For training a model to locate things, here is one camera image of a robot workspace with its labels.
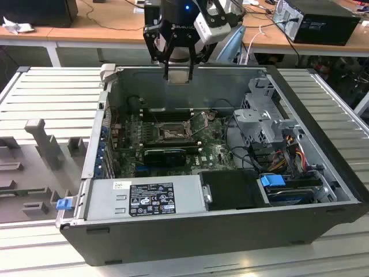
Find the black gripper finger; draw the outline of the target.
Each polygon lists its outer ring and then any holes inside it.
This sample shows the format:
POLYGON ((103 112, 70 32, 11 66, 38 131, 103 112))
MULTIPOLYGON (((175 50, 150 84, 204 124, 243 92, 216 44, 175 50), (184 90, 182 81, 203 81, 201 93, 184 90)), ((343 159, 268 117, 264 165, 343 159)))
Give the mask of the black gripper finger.
POLYGON ((163 78, 168 80, 169 61, 175 47, 175 38, 169 23, 161 21, 158 25, 146 25, 143 35, 152 61, 164 65, 163 78))
POLYGON ((195 45, 199 41, 199 39, 200 37, 199 37, 199 34, 197 34, 197 32, 190 32, 186 35, 186 45, 187 45, 187 48, 189 49, 189 55, 190 55, 188 81, 191 81, 193 79, 194 66, 198 62, 195 45))

